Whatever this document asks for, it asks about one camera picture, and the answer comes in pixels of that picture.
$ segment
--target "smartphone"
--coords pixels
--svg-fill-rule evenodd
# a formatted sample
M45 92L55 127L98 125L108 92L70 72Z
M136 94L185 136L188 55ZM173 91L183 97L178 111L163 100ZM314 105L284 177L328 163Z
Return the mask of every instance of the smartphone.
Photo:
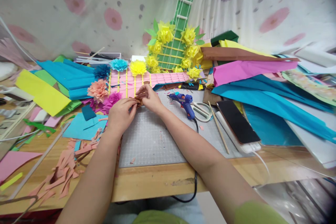
M240 144L260 141L250 123L240 113L232 100L218 101L217 107Z

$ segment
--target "person's left hand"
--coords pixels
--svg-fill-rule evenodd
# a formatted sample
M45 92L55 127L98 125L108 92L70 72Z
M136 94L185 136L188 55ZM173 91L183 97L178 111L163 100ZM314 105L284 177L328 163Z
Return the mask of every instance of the person's left hand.
M134 98L125 98L117 101L108 113L108 127L121 137L133 121L137 110L136 107L137 102Z

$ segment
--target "pink paper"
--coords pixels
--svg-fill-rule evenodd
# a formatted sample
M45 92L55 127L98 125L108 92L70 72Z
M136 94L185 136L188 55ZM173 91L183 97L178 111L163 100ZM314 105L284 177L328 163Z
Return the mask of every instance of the pink paper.
M49 126L49 127L55 127L57 123L62 119L63 116L61 117L49 117L47 122L44 124L44 126Z
M35 107L33 109L32 115L29 117L29 121L33 121L37 114L41 111L42 109L40 107ZM33 130L33 126L26 126L22 135L27 134Z
M142 86L143 82L145 81L151 82L151 86L154 87L156 84L186 82L187 80L189 80L189 76L185 72L164 73L164 74L163 73L149 74L149 72L146 72L143 76L137 75L136 77L133 77L130 69L127 70L127 78L126 78L126 71L119 73L119 83L118 83L117 70L112 70L111 76L112 76L111 86L120 84L119 92L122 94L121 98L134 97L135 93L134 90L138 91L138 89ZM113 92L118 92L117 86L111 87L111 93Z
M0 183L15 172L17 168L41 155L42 153L9 151L0 161Z
M215 87L265 73L294 69L295 61L234 61L213 69Z

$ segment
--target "pink polka dot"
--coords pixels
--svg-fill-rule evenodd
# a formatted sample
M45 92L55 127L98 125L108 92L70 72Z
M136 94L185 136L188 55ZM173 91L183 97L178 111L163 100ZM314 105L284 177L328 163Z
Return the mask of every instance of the pink polka dot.
M80 15L85 8L85 1L84 0L64 0L66 3L69 11Z
M204 33L204 31L203 31L203 29L200 27L200 28L199 28L199 32L198 32L198 35L203 34L203 33Z
M113 30L120 30L123 23L123 19L119 12L115 9L107 8L104 13L106 24Z
M8 29L16 38L22 41L25 41L28 43L35 42L35 37L31 35L29 32L27 32L25 29L21 28L20 26L10 24L8 25Z
M277 28L286 19L288 14L289 9L287 7L279 9L263 22L263 24L260 26L259 31L261 33L266 33Z
M148 33L144 33L143 35L142 35L142 44L144 45L144 46L147 46L147 44L149 43L149 41L152 39L152 36L151 35L149 35Z
M88 53L88 54L91 52L91 49L88 45L78 42L78 41L74 41L71 46L72 46L73 51L77 51L81 53ZM78 56L85 56L85 54L79 54L79 53L76 53L76 54Z
M300 33L292 38L290 38L289 40L287 40L285 43L284 43L284 46L289 46L289 45L292 45L296 42L298 42L299 40L303 39L304 37L306 36L305 33Z

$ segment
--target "person's right hand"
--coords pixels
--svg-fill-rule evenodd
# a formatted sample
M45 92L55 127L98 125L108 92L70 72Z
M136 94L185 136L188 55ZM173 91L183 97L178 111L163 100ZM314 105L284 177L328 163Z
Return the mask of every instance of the person's right hand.
M162 104L158 94L149 84L142 85L136 92L136 97L142 99L143 104L155 114L159 114L166 107Z

